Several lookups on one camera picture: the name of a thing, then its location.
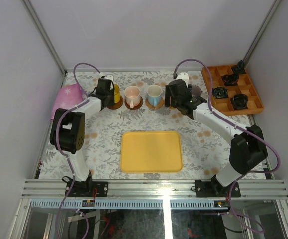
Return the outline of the light blue mug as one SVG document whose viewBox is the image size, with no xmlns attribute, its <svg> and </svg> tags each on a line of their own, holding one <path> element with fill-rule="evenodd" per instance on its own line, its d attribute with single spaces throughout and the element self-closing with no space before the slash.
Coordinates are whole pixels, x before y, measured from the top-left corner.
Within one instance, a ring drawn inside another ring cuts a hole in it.
<svg viewBox="0 0 288 239">
<path fill-rule="evenodd" d="M 162 98 L 162 88 L 158 85 L 151 85 L 147 89 L 147 99 L 150 105 L 156 107 Z"/>
</svg>

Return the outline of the dark wooden coaster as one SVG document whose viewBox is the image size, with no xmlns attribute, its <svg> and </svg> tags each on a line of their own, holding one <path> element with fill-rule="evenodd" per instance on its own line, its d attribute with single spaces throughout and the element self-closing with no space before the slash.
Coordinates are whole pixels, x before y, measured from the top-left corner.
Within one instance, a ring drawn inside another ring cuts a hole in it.
<svg viewBox="0 0 288 239">
<path fill-rule="evenodd" d="M 138 100 L 133 100 L 133 99 L 126 97 L 124 100 L 124 103 L 128 109 L 136 110 L 136 109 L 141 108 L 143 105 L 143 98 L 141 96 L 138 98 Z"/>
</svg>

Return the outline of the light pink mug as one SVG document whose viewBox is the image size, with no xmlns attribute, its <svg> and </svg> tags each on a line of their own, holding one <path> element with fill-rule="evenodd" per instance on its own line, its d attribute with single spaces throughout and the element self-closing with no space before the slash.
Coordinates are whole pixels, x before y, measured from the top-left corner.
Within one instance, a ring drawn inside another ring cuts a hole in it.
<svg viewBox="0 0 288 239">
<path fill-rule="evenodd" d="M 138 100 L 138 98 L 141 96 L 140 89 L 137 86 L 129 86 L 125 89 L 124 95 L 127 98 Z"/>
</svg>

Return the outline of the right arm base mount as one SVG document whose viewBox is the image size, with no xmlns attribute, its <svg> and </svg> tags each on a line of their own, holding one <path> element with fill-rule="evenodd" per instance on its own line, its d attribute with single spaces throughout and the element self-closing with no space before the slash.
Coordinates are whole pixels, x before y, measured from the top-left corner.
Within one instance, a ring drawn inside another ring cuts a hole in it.
<svg viewBox="0 0 288 239">
<path fill-rule="evenodd" d="M 211 180 L 195 180 L 195 184 L 191 187 L 191 191 L 195 192 L 196 196 L 200 198 L 241 197 L 239 184 L 237 182 L 223 187 L 219 183 Z"/>
</svg>

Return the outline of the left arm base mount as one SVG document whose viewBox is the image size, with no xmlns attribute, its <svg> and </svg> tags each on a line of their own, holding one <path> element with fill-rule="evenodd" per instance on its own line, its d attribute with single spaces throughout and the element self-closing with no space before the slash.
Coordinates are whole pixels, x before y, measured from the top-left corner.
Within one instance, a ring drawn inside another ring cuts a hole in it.
<svg viewBox="0 0 288 239">
<path fill-rule="evenodd" d="M 105 181 L 93 181 L 89 175 L 86 181 L 75 181 L 68 197 L 94 197 L 102 198 L 108 195 L 109 183 Z"/>
</svg>

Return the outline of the yellow mug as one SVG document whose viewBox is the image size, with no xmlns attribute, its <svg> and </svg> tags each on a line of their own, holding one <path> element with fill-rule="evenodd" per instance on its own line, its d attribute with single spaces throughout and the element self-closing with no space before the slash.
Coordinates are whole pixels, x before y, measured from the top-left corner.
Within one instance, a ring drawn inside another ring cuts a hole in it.
<svg viewBox="0 0 288 239">
<path fill-rule="evenodd" d="M 117 104 L 120 101 L 120 87 L 118 84 L 114 84 L 114 103 Z"/>
</svg>

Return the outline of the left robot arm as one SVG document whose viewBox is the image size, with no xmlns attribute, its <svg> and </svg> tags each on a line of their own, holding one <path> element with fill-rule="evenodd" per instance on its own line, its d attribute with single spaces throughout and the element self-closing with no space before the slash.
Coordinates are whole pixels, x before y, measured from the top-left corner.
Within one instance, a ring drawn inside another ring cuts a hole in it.
<svg viewBox="0 0 288 239">
<path fill-rule="evenodd" d="M 87 94 L 85 100 L 69 110 L 58 108 L 53 119 L 50 143 L 66 158 L 72 179 L 78 181 L 76 190 L 85 197 L 94 189 L 93 183 L 87 180 L 90 172 L 82 153 L 85 121 L 104 108 L 114 105 L 113 80 L 113 75 L 100 77 L 94 91 Z"/>
</svg>

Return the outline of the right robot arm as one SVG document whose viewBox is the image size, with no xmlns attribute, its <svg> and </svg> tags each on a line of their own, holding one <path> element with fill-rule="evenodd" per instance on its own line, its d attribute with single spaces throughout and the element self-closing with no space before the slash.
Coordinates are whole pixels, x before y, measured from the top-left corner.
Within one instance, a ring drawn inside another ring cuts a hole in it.
<svg viewBox="0 0 288 239">
<path fill-rule="evenodd" d="M 232 122 L 205 98 L 192 96 L 187 73 L 175 73 L 173 77 L 165 86 L 165 105 L 175 107 L 181 114 L 206 125 L 230 145 L 229 163 L 211 179 L 213 194 L 223 196 L 232 182 L 268 157 L 262 131 L 258 126 L 246 127 Z"/>
</svg>

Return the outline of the purple mug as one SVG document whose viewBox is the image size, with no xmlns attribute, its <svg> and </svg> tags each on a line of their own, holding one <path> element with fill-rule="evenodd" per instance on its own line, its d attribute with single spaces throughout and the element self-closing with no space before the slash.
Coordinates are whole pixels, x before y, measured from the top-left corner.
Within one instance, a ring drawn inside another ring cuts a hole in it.
<svg viewBox="0 0 288 239">
<path fill-rule="evenodd" d="M 192 87 L 191 87 L 191 95 L 192 95 L 193 97 L 199 97 L 199 96 L 201 96 L 201 95 L 202 95 L 202 90 L 201 90 L 201 88 L 200 88 L 199 86 L 197 86 L 197 85 L 192 85 Z"/>
</svg>

